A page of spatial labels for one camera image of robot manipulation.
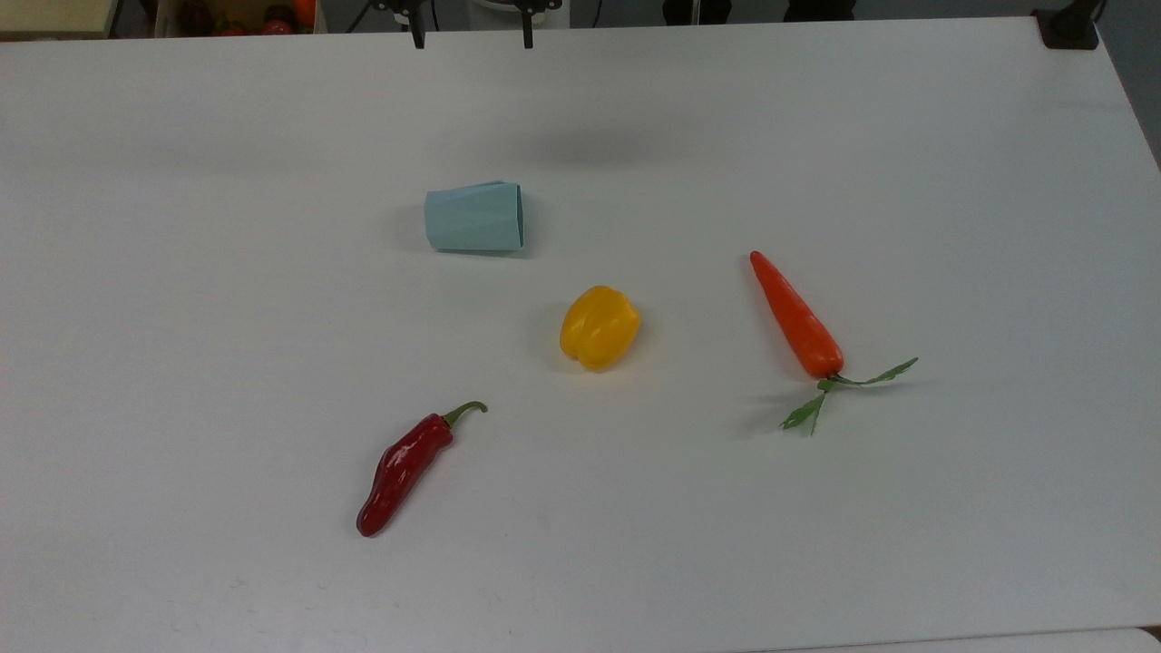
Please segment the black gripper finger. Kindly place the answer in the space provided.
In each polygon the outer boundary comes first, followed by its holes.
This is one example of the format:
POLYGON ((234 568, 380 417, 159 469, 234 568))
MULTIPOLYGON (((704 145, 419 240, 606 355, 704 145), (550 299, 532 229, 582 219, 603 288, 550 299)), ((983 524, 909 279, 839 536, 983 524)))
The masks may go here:
POLYGON ((410 34, 414 49, 418 50, 424 49, 424 38, 426 37, 423 7, 424 1, 420 0, 370 1, 372 10, 388 12, 394 16, 396 24, 403 26, 404 30, 410 34))
POLYGON ((563 1, 557 0, 512 0, 512 7, 519 13, 520 29, 522 29, 522 45, 525 49, 533 49, 533 26, 538 17, 545 17, 546 13, 557 10, 563 1))

